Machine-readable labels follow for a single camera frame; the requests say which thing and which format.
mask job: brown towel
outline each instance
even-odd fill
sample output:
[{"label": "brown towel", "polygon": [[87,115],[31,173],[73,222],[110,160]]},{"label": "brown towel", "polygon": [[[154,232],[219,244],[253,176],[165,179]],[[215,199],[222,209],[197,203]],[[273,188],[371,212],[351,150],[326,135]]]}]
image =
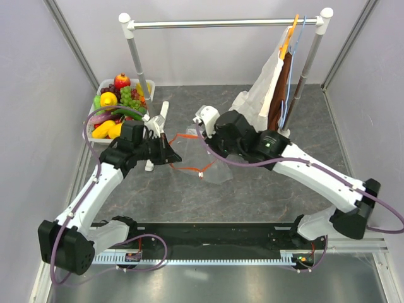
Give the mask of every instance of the brown towel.
[{"label": "brown towel", "polygon": [[275,91],[270,106],[270,113],[268,114],[268,129],[276,131],[278,129],[278,121],[281,114],[282,100],[286,99],[287,81],[290,71],[290,62],[292,55],[288,52],[283,60],[283,67],[279,75],[278,83],[276,84]]}]

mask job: clothing rack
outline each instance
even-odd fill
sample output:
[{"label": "clothing rack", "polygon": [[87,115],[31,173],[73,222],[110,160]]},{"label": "clothing rack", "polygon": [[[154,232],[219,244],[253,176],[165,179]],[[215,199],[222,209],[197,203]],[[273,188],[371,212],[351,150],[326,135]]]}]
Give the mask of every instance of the clothing rack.
[{"label": "clothing rack", "polygon": [[[319,16],[306,19],[306,25],[315,25],[316,34],[312,41],[310,51],[307,55],[306,63],[303,67],[302,74],[300,75],[299,83],[297,85],[294,97],[289,105],[289,110],[287,112],[285,123],[279,132],[285,136],[289,136],[289,124],[290,118],[295,110],[296,104],[299,102],[302,95],[304,85],[306,84],[306,79],[309,76],[309,72],[316,57],[316,53],[320,46],[321,39],[326,33],[328,23],[333,16],[333,10],[331,8],[324,8]],[[206,21],[167,21],[167,22],[135,22],[131,20],[131,17],[127,13],[122,13],[119,15],[119,22],[122,25],[122,29],[126,40],[128,41],[129,49],[133,58],[134,66],[139,77],[139,82],[145,96],[146,104],[150,113],[153,117],[156,115],[156,111],[153,107],[152,100],[150,99],[150,93],[146,84],[146,77],[143,73],[143,68],[141,66],[141,61],[136,47],[136,42],[134,41],[133,32],[135,30],[146,30],[146,29],[163,29],[163,28],[205,28],[205,27],[270,27],[270,26],[290,26],[293,25],[294,19],[251,19],[251,20],[206,20]],[[302,25],[304,19],[298,19],[297,25]]]}]

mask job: fruit basket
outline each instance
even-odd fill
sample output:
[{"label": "fruit basket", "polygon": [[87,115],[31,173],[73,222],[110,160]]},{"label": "fruit basket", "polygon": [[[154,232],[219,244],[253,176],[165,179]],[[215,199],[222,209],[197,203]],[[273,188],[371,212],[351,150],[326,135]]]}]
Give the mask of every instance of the fruit basket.
[{"label": "fruit basket", "polygon": [[[146,82],[150,85],[150,98],[151,101],[153,101],[153,96],[154,96],[154,91],[156,88],[156,83],[152,80],[146,80]],[[136,88],[136,85],[139,83],[139,79],[131,79],[131,88]],[[114,79],[106,79],[103,82],[101,82],[98,90],[97,90],[97,95],[101,95],[101,89],[103,88],[108,88],[109,85],[114,84]],[[90,113],[92,113],[95,110],[94,104],[92,103]],[[108,145],[109,143],[112,142],[112,139],[104,138],[104,139],[98,139],[98,138],[93,138],[92,133],[94,130],[94,125],[87,125],[87,136],[88,140],[90,142],[96,142],[101,145]]]}]

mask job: metal rod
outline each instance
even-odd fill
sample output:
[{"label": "metal rod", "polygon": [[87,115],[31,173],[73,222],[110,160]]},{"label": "metal rod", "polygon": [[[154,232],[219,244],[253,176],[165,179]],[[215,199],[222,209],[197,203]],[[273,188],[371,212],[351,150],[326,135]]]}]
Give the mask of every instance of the metal rod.
[{"label": "metal rod", "polygon": [[143,90],[143,95],[145,96],[147,109],[149,111],[149,116],[154,117],[157,113],[154,109],[152,100],[150,98],[149,89],[147,87],[147,82],[146,82],[145,74],[143,73],[143,68],[141,67],[140,57],[139,57],[138,49],[136,48],[136,43],[134,41],[134,38],[127,39],[127,40],[128,40],[129,49],[131,51],[132,59],[134,62],[134,66],[136,68],[136,72],[139,77],[139,83],[141,86],[141,90]]},{"label": "metal rod", "polygon": [[84,53],[79,46],[76,38],[74,37],[73,32],[71,31],[65,17],[63,16],[60,7],[57,5],[57,2],[58,1],[56,0],[44,0],[44,3],[52,14],[56,24],[59,26],[62,34],[64,35],[64,38],[66,39],[66,42],[69,44],[71,50],[73,51],[73,54],[76,56],[77,61],[81,65],[81,68],[83,68],[88,80],[92,84],[92,87],[95,91],[97,91],[100,83],[98,82],[97,77],[95,76],[90,64],[84,56]]},{"label": "metal rod", "polygon": [[[306,25],[321,25],[317,18],[306,20]],[[275,25],[293,25],[294,19],[251,19],[251,20],[211,20],[211,21],[168,21],[135,22],[130,21],[128,30],[150,30],[154,28],[198,28],[198,27],[266,27]]]},{"label": "metal rod", "polygon": [[313,40],[313,43],[311,44],[309,54],[307,55],[306,63],[303,67],[303,71],[300,76],[299,83],[297,84],[295,95],[293,96],[292,101],[289,103],[289,110],[288,110],[288,113],[286,116],[285,124],[282,127],[282,131],[287,131],[289,129],[290,117],[292,116],[295,106],[299,102],[300,97],[302,96],[302,91],[303,91],[304,85],[306,84],[307,76],[309,76],[310,69],[313,64],[313,60],[316,57],[316,53],[317,53],[318,47],[320,46],[322,37],[323,37],[323,35],[319,35],[319,34],[316,34],[314,36],[314,40]]},{"label": "metal rod", "polygon": [[372,11],[376,7],[376,4],[379,2],[379,0],[368,0],[367,3],[365,4],[363,10],[360,12],[359,17],[357,18],[355,25],[351,29],[351,32],[349,33],[348,38],[346,39],[343,47],[341,48],[340,53],[337,55],[330,71],[328,72],[324,83],[322,85],[323,90],[326,90],[331,81],[333,80],[336,72],[340,68],[342,62],[345,60],[348,51],[351,49],[353,46],[354,42],[356,41],[357,37],[359,36],[359,33],[362,31],[366,20],[369,18],[371,15]]}]

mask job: white wall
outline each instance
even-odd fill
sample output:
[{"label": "white wall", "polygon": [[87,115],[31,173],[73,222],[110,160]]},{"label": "white wall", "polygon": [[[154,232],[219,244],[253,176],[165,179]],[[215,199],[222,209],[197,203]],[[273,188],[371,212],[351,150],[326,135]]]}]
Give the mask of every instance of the white wall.
[{"label": "white wall", "polygon": [[[136,75],[118,16],[138,21],[292,18],[316,16],[325,7],[334,17],[308,83],[321,83],[365,0],[57,0],[99,81],[126,72]],[[258,77],[282,27],[140,30],[135,33],[146,77],[158,85],[248,84]],[[314,27],[306,27],[294,61],[296,83]]]},{"label": "white wall", "polygon": [[42,1],[3,1],[0,37],[0,301],[26,303],[37,229],[66,202],[94,92]]},{"label": "white wall", "polygon": [[[380,1],[329,87],[354,175],[375,178],[380,198],[404,214],[404,35],[401,0]],[[400,229],[377,207],[373,225]],[[404,236],[386,235],[404,283]]]}]

